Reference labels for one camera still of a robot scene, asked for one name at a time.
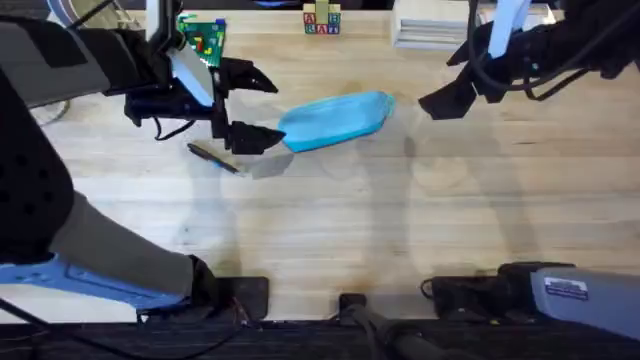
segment alphabet block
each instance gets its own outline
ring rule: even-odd
[[[304,32],[307,34],[315,34],[316,33],[316,24],[307,24],[304,26]]]
[[[318,24],[318,25],[316,25],[316,33],[318,33],[318,34],[328,34],[329,33],[329,25],[326,25],[326,24]]]
[[[329,35],[338,35],[340,34],[340,25],[329,25]]]

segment black floor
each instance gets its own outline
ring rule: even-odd
[[[459,348],[487,360],[637,360],[640,342],[592,328],[551,323],[531,326],[470,326],[440,321],[418,325],[443,348]],[[65,326],[82,335],[146,356],[177,357],[207,347],[229,332],[216,324],[173,325],[141,329],[129,324]],[[0,326],[0,339],[37,332],[26,325]],[[247,330],[201,359],[217,360],[355,360],[370,359],[364,333],[321,323],[265,324]],[[117,357],[46,335],[31,341],[0,340],[1,359],[109,360]]]

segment wooden table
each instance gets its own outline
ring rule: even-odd
[[[280,87],[234,92],[233,119],[275,126],[294,106],[367,90],[393,94],[397,110],[368,137],[245,157],[261,179],[188,153],[207,124],[156,143],[153,124],[136,129],[119,97],[74,100],[46,133],[105,214],[217,275],[268,276],[271,319],[326,318],[353,291],[389,315],[422,316],[422,279],[514,260],[640,274],[635,69],[588,76],[545,103],[478,100],[465,119],[436,122],[416,99],[459,69],[446,53],[392,48],[388,12],[344,13],[339,37],[304,35],[297,12],[198,15],[226,17],[225,54],[254,60]],[[22,286],[0,296],[52,321],[133,320],[127,305],[84,296]]]

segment black cable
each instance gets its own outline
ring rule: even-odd
[[[475,18],[476,13],[478,11],[478,0],[469,0],[469,19],[467,24],[467,42],[469,44],[469,63],[473,68],[474,72],[488,85],[501,90],[501,91],[523,91],[527,89],[533,89],[540,85],[544,85],[549,81],[558,77],[558,75],[563,72],[570,70],[573,66],[575,66],[580,60],[582,60],[586,55],[589,54],[596,46],[600,45],[602,41],[604,41],[611,33],[617,30],[620,26],[622,26],[627,21],[631,20],[633,16],[640,10],[640,1],[638,1],[629,11],[625,11],[620,17],[612,22],[606,29],[604,29],[598,36],[591,39],[582,50],[578,51],[573,57],[567,60],[562,66],[554,70],[552,73],[543,76],[535,81],[529,82],[528,84],[505,84],[491,78],[482,68],[479,59],[476,57],[476,49],[475,43],[473,39],[473,33],[475,32]]]
[[[204,354],[210,353],[211,351],[214,351],[216,349],[218,349],[219,347],[221,347],[222,345],[226,344],[227,342],[229,342],[231,339],[235,338],[236,336],[238,336],[243,328],[238,328],[236,330],[234,330],[233,332],[231,332],[229,335],[225,336],[224,338],[222,338],[220,341],[218,341],[217,343],[209,346],[208,348],[198,351],[196,353],[187,355],[187,356],[183,356],[183,357],[179,357],[179,358],[162,358],[162,357],[148,357],[148,356],[142,356],[142,355],[138,355],[138,354],[132,354],[129,352],[126,352],[124,350],[120,350],[118,348],[114,348],[108,345],[104,345],[101,344],[99,342],[93,341],[91,339],[87,339],[83,336],[80,335],[76,335],[74,333],[71,332],[67,332],[65,330],[62,330],[60,328],[56,328],[55,326],[49,324],[48,322],[20,309],[19,307],[9,303],[8,301],[4,300],[3,298],[0,298],[0,309],[8,312],[9,314],[20,318],[32,325],[35,325],[39,328],[41,328],[42,330],[48,331],[49,333],[51,333],[52,335],[57,335],[60,337],[66,337],[69,338],[73,341],[76,341],[78,343],[81,343],[83,345],[95,348],[95,349],[99,349],[108,353],[111,353],[113,355],[116,356],[120,356],[126,359],[131,359],[131,360],[190,360],[190,359],[195,359],[199,356],[202,356]]]
[[[100,4],[96,5],[93,9],[89,10],[86,14],[82,15],[78,20],[74,21],[71,25],[67,26],[67,29],[75,30],[80,25],[86,23],[92,17],[96,16],[97,13],[102,11],[107,6],[111,5],[113,0],[103,0]]]
[[[426,279],[422,283],[420,283],[420,292],[422,293],[422,296],[424,296],[426,299],[429,299],[429,300],[433,300],[433,293],[429,293],[425,287],[427,285],[431,286],[431,283],[432,283],[431,280],[432,279]]]
[[[188,123],[186,123],[185,125],[173,130],[172,132],[168,133],[167,135],[161,136],[162,135],[162,125],[160,124],[160,120],[158,120],[157,117],[153,117],[153,121],[156,123],[156,137],[154,137],[154,139],[156,139],[157,141],[165,141],[165,140],[169,140],[172,137],[181,134],[185,131],[187,131],[190,127],[192,127],[196,121],[195,120],[191,120]]]
[[[587,69],[587,68],[580,69],[580,70],[574,72],[573,74],[567,76],[562,81],[557,83],[554,87],[552,87],[551,89],[547,90],[545,93],[543,93],[541,95],[534,94],[533,93],[533,89],[526,89],[524,92],[527,94],[527,98],[529,98],[530,100],[545,101],[548,98],[552,97],[553,95],[557,94],[560,90],[562,90],[565,87],[567,87],[567,85],[571,84],[572,82],[574,82],[574,81],[580,79],[581,77],[585,76],[586,74],[588,74],[589,71],[590,70]],[[524,84],[529,84],[530,81],[531,81],[531,79],[528,76],[526,76],[524,78]]]

